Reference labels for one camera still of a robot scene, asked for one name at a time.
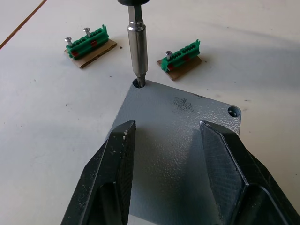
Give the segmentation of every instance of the screwdriver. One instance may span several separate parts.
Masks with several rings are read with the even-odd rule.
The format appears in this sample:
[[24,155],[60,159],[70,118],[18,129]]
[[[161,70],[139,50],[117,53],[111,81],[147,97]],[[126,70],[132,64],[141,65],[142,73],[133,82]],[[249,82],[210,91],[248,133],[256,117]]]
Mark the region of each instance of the screwdriver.
[[137,88],[145,86],[145,76],[148,71],[146,26],[142,18],[142,4],[148,1],[149,0],[118,0],[122,5],[128,6],[128,37],[132,69],[137,76]]

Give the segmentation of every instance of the chrome shaft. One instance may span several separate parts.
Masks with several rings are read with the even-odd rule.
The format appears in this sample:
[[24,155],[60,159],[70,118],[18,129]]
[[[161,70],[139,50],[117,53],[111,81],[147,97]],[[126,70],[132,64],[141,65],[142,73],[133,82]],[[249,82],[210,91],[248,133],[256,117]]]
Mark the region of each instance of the chrome shaft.
[[137,76],[138,87],[142,88],[145,86],[145,76],[148,71],[146,26],[143,23],[141,5],[128,6],[128,12],[128,36],[132,68]]

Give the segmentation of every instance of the screw hole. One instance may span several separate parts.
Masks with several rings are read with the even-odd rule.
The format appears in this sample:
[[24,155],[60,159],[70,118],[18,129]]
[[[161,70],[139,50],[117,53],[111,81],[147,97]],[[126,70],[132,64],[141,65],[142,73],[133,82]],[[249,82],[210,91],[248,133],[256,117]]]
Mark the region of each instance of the screw hole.
[[232,117],[238,117],[240,115],[240,109],[238,107],[235,107],[235,106],[230,106],[228,108],[228,113]]
[[133,82],[132,82],[133,86],[135,86],[136,88],[143,88],[144,86],[142,87],[139,87],[138,84],[137,84],[137,79],[134,79]]

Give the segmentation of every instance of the screw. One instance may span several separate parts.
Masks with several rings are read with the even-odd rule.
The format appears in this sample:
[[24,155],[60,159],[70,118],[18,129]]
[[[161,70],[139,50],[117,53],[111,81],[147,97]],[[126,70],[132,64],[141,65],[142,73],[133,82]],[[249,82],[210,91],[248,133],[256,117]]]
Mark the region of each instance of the screw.
[[67,42],[67,44],[69,45],[69,46],[72,46],[73,44],[72,44],[72,38],[70,38],[70,37],[66,37],[65,38],[65,41]]
[[83,29],[84,32],[86,32],[86,35],[88,36],[88,38],[90,37],[90,28],[86,27]]
[[173,55],[171,51],[166,51],[165,55],[167,56],[167,60],[170,60],[170,57]]

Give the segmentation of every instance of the gray metal plate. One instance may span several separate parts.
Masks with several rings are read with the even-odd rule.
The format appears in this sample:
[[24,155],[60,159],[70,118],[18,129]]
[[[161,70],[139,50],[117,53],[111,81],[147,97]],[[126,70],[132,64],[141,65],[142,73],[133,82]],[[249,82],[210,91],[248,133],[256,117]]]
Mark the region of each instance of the gray metal plate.
[[221,224],[198,127],[207,120],[239,134],[230,106],[151,81],[131,85],[112,126],[136,122],[131,215],[158,225]]

